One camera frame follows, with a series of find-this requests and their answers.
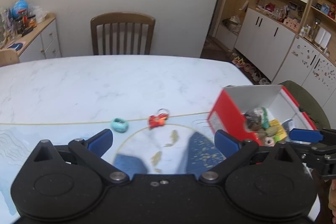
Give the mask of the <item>white wooden sideboard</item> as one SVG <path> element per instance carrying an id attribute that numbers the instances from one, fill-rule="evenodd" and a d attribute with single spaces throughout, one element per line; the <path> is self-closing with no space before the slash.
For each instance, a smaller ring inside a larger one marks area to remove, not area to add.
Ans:
<path id="1" fill-rule="evenodd" d="M 5 45 L 5 49 L 7 48 L 16 51 L 21 63 L 61 57 L 56 15 L 48 13 L 45 20 L 27 35 L 8 42 Z"/>

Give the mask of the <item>white wall cabinet unit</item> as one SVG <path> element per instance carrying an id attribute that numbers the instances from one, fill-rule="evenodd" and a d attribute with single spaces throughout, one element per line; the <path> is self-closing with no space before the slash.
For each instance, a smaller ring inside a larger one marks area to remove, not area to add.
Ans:
<path id="1" fill-rule="evenodd" d="M 291 80 L 324 110 L 335 102 L 335 2 L 218 0 L 210 37 L 273 84 Z"/>

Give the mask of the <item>dark clear plastic bag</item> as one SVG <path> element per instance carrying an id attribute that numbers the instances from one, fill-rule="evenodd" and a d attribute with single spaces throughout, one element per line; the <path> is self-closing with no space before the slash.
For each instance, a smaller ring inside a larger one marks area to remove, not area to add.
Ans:
<path id="1" fill-rule="evenodd" d="M 258 131 L 262 129 L 259 108 L 247 111 L 244 114 L 244 117 L 246 119 L 246 126 L 249 130 Z"/>

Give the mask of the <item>yellow-green oval soap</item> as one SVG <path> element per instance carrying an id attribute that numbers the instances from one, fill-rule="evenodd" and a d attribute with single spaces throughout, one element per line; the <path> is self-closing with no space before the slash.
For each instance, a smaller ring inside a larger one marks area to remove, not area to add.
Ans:
<path id="1" fill-rule="evenodd" d="M 278 126 L 270 126 L 269 128 L 265 129 L 266 136 L 273 137 L 278 132 Z"/>

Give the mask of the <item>light wooden child chair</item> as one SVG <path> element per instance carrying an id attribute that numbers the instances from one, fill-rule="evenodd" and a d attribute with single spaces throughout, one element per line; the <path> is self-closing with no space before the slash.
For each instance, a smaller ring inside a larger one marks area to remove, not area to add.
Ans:
<path id="1" fill-rule="evenodd" d="M 0 67 L 18 64 L 19 62 L 19 57 L 15 50 L 11 48 L 0 50 Z"/>

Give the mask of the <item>brown wooden chair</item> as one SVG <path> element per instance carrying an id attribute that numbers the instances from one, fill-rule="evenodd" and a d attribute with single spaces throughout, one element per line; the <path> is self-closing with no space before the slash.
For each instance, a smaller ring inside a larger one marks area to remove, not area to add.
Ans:
<path id="1" fill-rule="evenodd" d="M 110 12 L 90 21 L 94 55 L 149 55 L 155 18 L 135 12 Z"/>

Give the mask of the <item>yellow small box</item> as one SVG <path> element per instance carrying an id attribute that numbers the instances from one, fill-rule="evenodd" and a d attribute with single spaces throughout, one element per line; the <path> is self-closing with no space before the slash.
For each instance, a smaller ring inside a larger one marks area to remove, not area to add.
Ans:
<path id="1" fill-rule="evenodd" d="M 270 124 L 271 127 L 274 127 L 276 129 L 276 133 L 272 136 L 272 138 L 275 141 L 281 141 L 281 140 L 284 140 L 288 137 L 287 132 L 285 131 L 284 127 L 279 122 L 279 120 L 273 119 L 273 120 L 269 121 L 269 124 Z"/>

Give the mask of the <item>orange red keychain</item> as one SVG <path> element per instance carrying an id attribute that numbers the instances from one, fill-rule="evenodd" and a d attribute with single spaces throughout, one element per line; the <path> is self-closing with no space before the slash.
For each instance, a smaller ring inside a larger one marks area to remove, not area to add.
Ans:
<path id="1" fill-rule="evenodd" d="M 169 119 L 169 110 L 161 108 L 155 115 L 151 115 L 148 119 L 149 129 L 152 130 L 157 127 L 164 126 Z"/>

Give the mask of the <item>red white cardboard box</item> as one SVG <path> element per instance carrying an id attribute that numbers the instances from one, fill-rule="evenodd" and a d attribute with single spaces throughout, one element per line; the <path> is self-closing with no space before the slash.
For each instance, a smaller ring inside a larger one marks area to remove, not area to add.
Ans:
<path id="1" fill-rule="evenodd" d="M 207 117 L 213 132 L 223 130 L 238 140 L 274 145 L 288 133 L 282 124 L 316 130 L 299 103 L 282 85 L 228 86 L 222 89 Z"/>

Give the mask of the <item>blue patterned table mat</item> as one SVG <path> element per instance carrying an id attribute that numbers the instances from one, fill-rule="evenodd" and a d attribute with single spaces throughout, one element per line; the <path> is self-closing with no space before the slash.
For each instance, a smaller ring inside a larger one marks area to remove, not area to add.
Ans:
<path id="1" fill-rule="evenodd" d="M 113 132 L 112 147 L 102 159 L 129 176 L 188 173 L 199 177 L 225 159 L 214 145 L 206 118 L 206 114 L 170 117 L 154 129 L 144 119 L 130 120 L 125 133 Z M 10 197 L 11 184 L 40 140 L 65 145 L 111 127 L 103 122 L 1 124 L 1 223 L 13 223 L 19 217 Z"/>

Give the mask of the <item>teal round toy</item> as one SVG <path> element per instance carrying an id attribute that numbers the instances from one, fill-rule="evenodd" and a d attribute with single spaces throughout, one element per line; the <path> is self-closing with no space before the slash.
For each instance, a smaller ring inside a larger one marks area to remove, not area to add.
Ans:
<path id="1" fill-rule="evenodd" d="M 128 123 L 128 121 L 126 121 L 122 118 L 114 118 L 110 122 L 110 127 L 115 132 L 125 133 L 125 132 L 127 132 L 128 128 L 129 128 L 129 123 Z"/>

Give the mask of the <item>blue globe toy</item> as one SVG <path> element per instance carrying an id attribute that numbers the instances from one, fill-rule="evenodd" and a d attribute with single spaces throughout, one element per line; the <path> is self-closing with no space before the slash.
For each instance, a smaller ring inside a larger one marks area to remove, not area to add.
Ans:
<path id="1" fill-rule="evenodd" d="M 29 5 L 25 0 L 18 0 L 12 7 L 11 13 L 14 19 L 18 19 L 21 10 L 28 10 Z"/>

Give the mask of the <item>grey blue sachet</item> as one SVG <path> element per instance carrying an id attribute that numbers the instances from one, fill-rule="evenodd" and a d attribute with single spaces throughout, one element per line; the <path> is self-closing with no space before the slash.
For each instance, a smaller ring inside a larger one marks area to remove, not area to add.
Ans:
<path id="1" fill-rule="evenodd" d="M 287 119 L 281 125 L 282 125 L 282 127 L 285 130 L 287 135 L 289 135 L 291 130 L 295 128 L 295 122 L 292 119 Z"/>

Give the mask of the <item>green patterned pouch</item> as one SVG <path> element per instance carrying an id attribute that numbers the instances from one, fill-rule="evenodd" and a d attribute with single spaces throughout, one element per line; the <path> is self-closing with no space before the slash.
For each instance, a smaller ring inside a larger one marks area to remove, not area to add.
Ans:
<path id="1" fill-rule="evenodd" d="M 260 107 L 259 112 L 260 112 L 260 117 L 261 117 L 262 128 L 263 129 L 268 129 L 270 127 L 270 124 L 269 124 L 268 112 L 267 112 L 266 108 Z"/>

